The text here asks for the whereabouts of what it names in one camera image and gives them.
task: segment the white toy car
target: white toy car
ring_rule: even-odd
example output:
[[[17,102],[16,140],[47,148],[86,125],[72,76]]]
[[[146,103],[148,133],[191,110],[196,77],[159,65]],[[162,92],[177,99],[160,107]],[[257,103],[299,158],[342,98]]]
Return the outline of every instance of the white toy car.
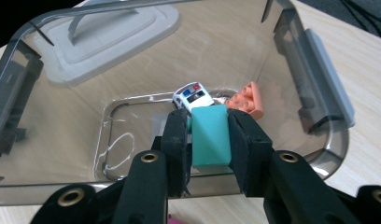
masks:
[[[194,107],[213,105],[214,99],[200,82],[192,82],[173,94],[173,102],[176,108],[186,108],[191,114]]]

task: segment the orange toy brick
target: orange toy brick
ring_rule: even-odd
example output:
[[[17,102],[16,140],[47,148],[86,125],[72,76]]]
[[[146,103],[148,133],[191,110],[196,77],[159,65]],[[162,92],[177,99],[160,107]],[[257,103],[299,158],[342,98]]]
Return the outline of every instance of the orange toy brick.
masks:
[[[260,119],[263,116],[260,86],[251,81],[231,99],[227,100],[225,105],[231,109],[247,112],[254,119]]]

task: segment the plastic storage container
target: plastic storage container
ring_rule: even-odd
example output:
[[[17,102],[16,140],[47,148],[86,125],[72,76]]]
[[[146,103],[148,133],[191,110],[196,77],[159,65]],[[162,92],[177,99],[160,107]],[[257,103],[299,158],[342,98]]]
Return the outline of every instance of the plastic storage container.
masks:
[[[217,104],[258,82],[264,108],[258,123],[274,149],[305,156],[321,178],[339,168],[354,111],[321,42],[302,27],[290,2],[162,6],[170,7],[173,21],[166,21],[170,15],[153,1],[140,2],[147,4],[49,12],[12,37],[0,61],[0,205],[41,204],[70,183],[90,183],[98,190],[126,176],[132,157],[162,134],[175,109],[173,92],[193,81],[203,83]],[[149,41],[135,44],[137,29],[119,39],[99,39],[106,25],[117,26],[115,17],[96,22],[99,15],[129,16],[129,9],[144,7],[161,13],[164,23]],[[70,43],[64,39],[68,35],[51,30],[79,16],[85,16],[77,28],[81,38],[63,47],[60,43]],[[155,19],[152,15],[144,28],[152,29]],[[140,48],[126,51],[131,49],[126,43]],[[82,49],[87,52],[78,58],[80,65],[56,57]],[[110,60],[101,62],[102,55]],[[230,173],[193,170],[188,188],[192,197],[239,193]]]

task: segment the teal foam block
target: teal foam block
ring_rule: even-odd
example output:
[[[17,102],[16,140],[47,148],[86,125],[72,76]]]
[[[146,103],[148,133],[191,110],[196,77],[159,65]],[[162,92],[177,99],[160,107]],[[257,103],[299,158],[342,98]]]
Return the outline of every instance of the teal foam block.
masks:
[[[192,166],[222,166],[231,161],[226,105],[195,107],[191,111]]]

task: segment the orange lego brick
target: orange lego brick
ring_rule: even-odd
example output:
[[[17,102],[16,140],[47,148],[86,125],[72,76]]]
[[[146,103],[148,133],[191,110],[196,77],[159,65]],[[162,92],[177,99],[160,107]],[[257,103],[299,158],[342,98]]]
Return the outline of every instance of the orange lego brick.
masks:
[[[260,86],[254,81],[249,82],[242,90],[227,100],[225,105],[231,109],[247,112],[254,119],[260,119],[263,116]]]

